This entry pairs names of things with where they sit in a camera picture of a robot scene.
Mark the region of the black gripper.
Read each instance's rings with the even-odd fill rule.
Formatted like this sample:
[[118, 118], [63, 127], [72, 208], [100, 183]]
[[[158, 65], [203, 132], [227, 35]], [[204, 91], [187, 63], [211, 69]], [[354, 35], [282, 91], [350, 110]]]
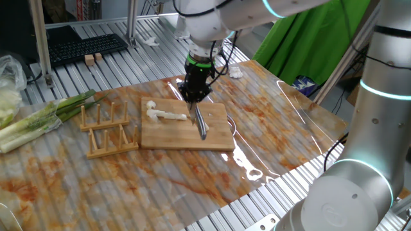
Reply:
[[211, 64], [186, 62], [184, 68], [186, 75], [177, 86], [184, 101], [189, 105], [196, 106], [212, 92], [211, 87], [206, 82], [208, 77], [213, 74]]

